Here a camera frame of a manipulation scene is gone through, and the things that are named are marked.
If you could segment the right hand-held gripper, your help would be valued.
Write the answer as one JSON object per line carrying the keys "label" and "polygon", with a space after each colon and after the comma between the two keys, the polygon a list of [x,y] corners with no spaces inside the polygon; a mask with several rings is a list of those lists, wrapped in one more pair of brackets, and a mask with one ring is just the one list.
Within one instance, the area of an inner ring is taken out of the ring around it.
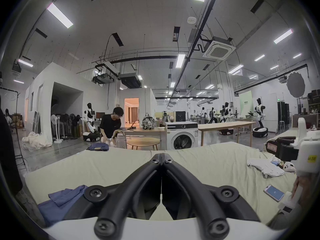
{"label": "right hand-held gripper", "polygon": [[[284,165],[283,170],[292,172],[296,176],[319,174],[319,130],[307,129],[305,118],[298,118],[297,136],[282,136],[270,139],[266,143],[266,151],[279,158]],[[287,192],[279,204],[282,213],[293,213],[301,206],[298,204],[302,194],[302,187],[298,186],[294,195]]]}

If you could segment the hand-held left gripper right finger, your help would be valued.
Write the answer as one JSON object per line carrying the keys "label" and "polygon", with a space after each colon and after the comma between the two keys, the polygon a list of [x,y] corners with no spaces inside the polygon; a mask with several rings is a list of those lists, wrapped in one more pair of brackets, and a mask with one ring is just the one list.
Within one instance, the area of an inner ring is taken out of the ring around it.
{"label": "hand-held left gripper right finger", "polygon": [[166,153],[162,154],[162,204],[173,220],[197,218],[204,238],[226,238],[227,218],[260,222],[236,188],[203,184]]}

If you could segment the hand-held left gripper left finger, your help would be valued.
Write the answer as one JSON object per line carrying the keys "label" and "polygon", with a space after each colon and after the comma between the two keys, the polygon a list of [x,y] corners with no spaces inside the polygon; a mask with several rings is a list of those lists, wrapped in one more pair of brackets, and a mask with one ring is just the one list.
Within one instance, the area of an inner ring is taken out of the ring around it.
{"label": "hand-held left gripper left finger", "polygon": [[88,187],[64,221],[97,217],[93,230],[98,238],[120,238],[126,218],[149,220],[161,203],[161,166],[162,154],[155,154],[122,183]]}

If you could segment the person's right hand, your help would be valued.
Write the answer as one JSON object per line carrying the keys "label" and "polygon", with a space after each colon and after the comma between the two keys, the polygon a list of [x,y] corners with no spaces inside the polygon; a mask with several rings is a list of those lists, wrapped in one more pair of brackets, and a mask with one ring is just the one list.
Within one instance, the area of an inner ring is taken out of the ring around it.
{"label": "person's right hand", "polygon": [[305,176],[297,176],[293,188],[292,195],[295,194],[297,187],[302,187],[302,194],[299,198],[298,204],[300,205],[302,210],[305,210],[309,206],[310,198],[313,195],[313,192],[316,188],[316,183],[319,178],[319,174],[308,174]]}

